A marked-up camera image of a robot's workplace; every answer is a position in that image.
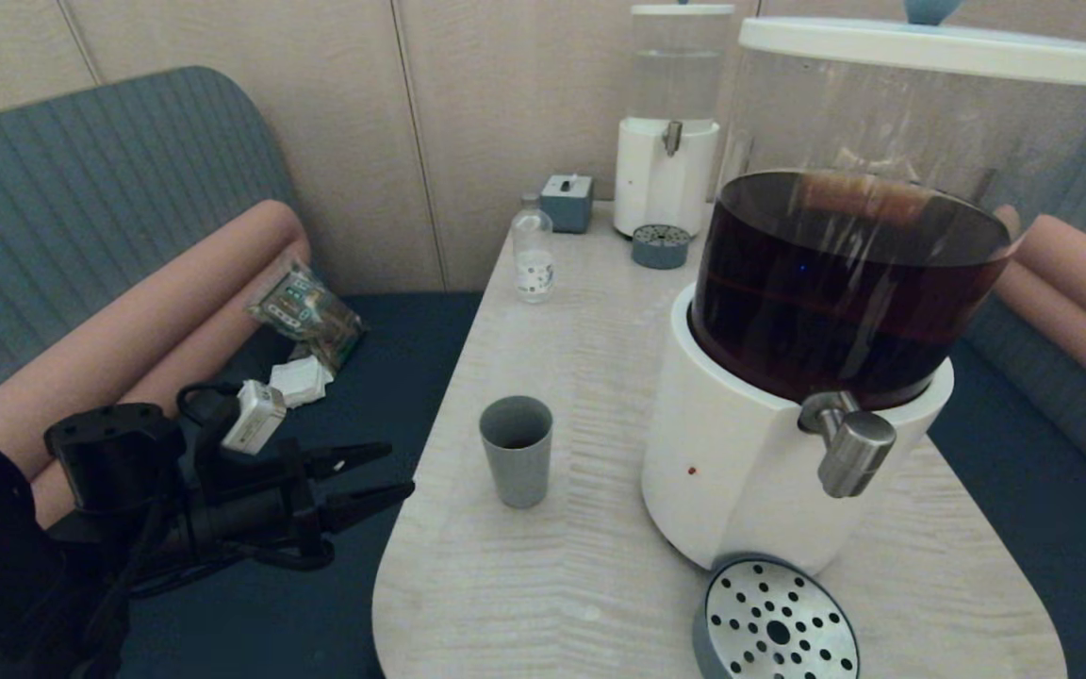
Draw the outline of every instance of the robotic arm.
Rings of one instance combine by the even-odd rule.
[[[76,511],[45,532],[31,490],[0,453],[0,676],[114,676],[130,598],[155,596],[253,558],[292,570],[332,562],[327,533],[400,504],[413,482],[327,494],[314,482],[391,452],[387,443],[277,458],[223,450],[236,399],[203,423],[195,482],[178,458],[186,439],[154,404],[76,414],[45,433],[74,490]]]

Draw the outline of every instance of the gray box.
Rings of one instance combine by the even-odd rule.
[[[554,174],[540,190],[540,208],[557,232],[586,232],[594,211],[594,177]]]

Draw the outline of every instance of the gray drip tray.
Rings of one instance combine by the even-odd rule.
[[[743,555],[719,567],[694,618],[706,679],[850,679],[857,637],[826,590],[788,563]]]

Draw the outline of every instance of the clear plastic bottle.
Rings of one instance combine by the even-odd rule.
[[[555,284],[552,256],[552,218],[540,210],[539,193],[522,193],[522,210],[514,215],[509,234],[514,239],[514,285],[529,304],[543,304]]]

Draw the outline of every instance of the clear plastic container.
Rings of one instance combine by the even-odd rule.
[[[551,216],[540,210],[539,193],[522,194],[522,210],[509,223],[514,239],[514,288],[529,304],[543,304],[555,287]]]
[[[1086,43],[747,18],[690,314],[790,400],[921,392],[1086,130]]]
[[[628,116],[711,120],[732,4],[636,4]]]

